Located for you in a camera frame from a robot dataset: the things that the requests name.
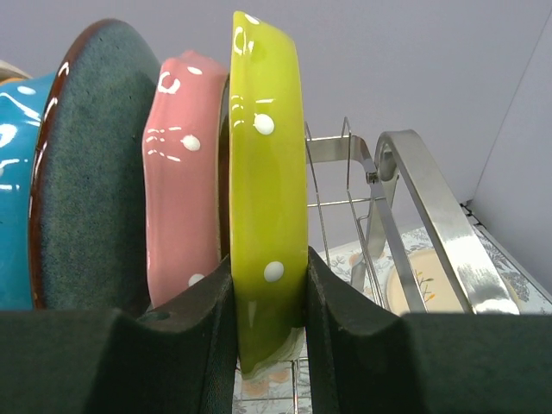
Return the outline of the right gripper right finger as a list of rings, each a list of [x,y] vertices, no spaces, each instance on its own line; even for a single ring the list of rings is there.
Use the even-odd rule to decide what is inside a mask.
[[[547,315],[379,307],[309,253],[307,346],[316,413],[548,413]]]

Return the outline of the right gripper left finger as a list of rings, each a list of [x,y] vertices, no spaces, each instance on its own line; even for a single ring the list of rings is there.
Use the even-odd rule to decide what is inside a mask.
[[[227,261],[142,317],[1,315],[4,413],[229,413],[237,359]]]

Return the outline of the beige plate with sprig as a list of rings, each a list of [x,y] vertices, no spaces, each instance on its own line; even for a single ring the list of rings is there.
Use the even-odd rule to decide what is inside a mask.
[[[388,275],[385,290],[386,308],[395,315],[403,315],[412,311],[406,291],[415,296],[421,296],[425,310],[438,313],[474,313],[472,305],[467,303],[467,297],[460,289],[451,285],[449,274],[444,270],[441,256],[434,248],[426,248],[406,255],[410,262],[412,276],[400,276],[396,261],[397,251],[392,251],[394,265]]]

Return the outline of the pink dotted plate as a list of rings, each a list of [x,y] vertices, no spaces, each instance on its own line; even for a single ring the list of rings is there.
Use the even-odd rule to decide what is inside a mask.
[[[142,137],[147,282],[159,307],[229,251],[229,71],[193,50],[166,60]]]

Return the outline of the lime green dotted plate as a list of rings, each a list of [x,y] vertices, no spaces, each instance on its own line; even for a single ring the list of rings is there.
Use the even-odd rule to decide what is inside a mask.
[[[270,372],[303,338],[308,263],[304,112],[294,41],[233,15],[229,230],[241,374]]]

